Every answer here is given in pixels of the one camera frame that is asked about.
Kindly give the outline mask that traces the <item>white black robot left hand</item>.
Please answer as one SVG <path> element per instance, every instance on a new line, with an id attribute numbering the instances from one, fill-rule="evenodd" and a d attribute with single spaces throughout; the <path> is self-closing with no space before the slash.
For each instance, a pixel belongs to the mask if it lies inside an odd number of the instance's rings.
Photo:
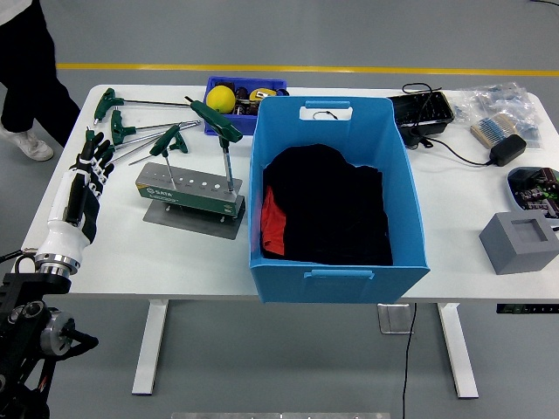
<path id="1" fill-rule="evenodd" d="M 52 203 L 48 234 L 35 256 L 37 271 L 63 271 L 70 276 L 80 268 L 83 250 L 95 239 L 100 198 L 114 169 L 110 147 L 104 134 L 87 132 L 84 147 L 63 174 Z"/>

